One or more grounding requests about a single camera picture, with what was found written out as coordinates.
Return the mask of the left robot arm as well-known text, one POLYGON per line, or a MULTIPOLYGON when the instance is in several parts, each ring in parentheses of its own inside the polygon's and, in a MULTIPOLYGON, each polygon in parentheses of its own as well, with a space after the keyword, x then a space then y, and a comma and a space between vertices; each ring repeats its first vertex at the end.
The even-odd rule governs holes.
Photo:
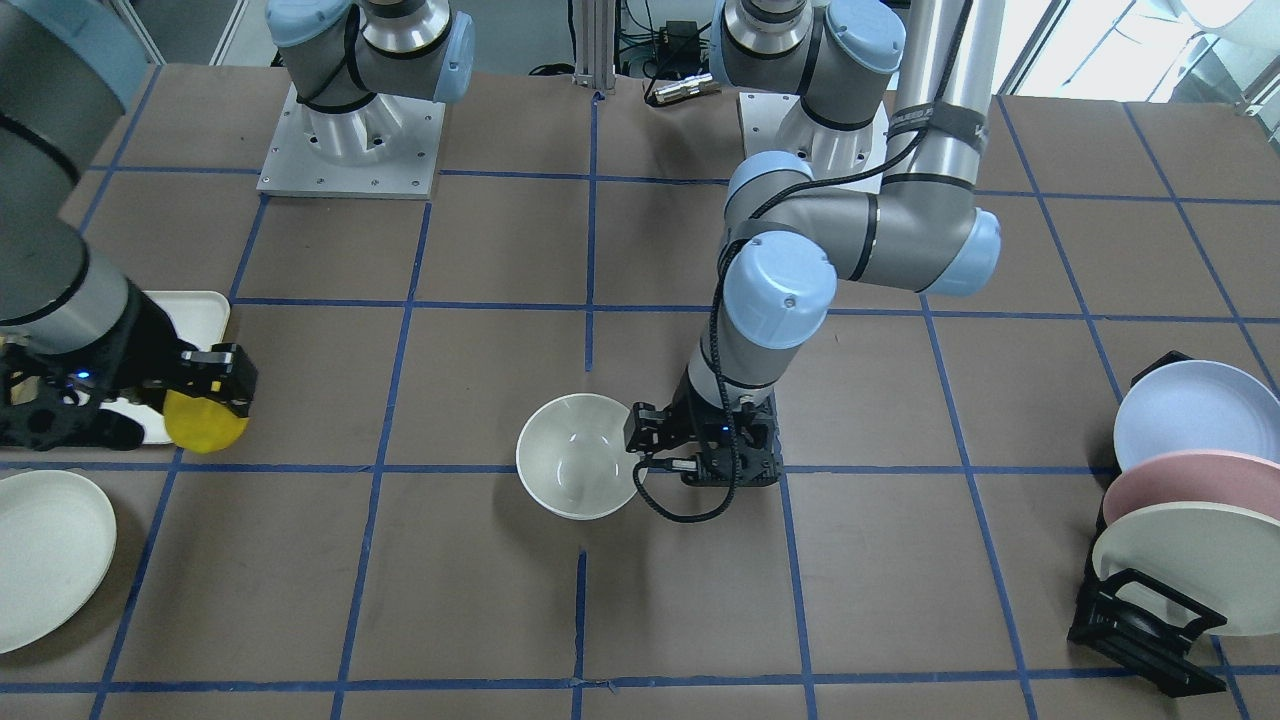
POLYGON ((636 404, 626 448, 690 486, 769 486, 774 387, 841 281, 968 296, 993 275, 975 204, 1002 1, 721 1, 714 79, 787 94, 774 147, 733 172, 707 328, 671 404, 636 404))

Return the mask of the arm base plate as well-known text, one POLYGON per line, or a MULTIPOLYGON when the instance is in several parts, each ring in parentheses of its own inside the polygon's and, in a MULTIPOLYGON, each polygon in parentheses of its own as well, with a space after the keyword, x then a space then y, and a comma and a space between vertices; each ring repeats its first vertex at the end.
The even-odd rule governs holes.
POLYGON ((869 124, 841 131, 819 126, 795 95, 745 92, 739 95, 739 118, 746 156, 787 151, 804 160, 817 179, 861 173, 886 159, 890 120, 883 102, 869 124))
POLYGON ((257 190, 273 197, 428 200, 447 110, 380 94, 355 111, 326 114, 289 88, 257 190))

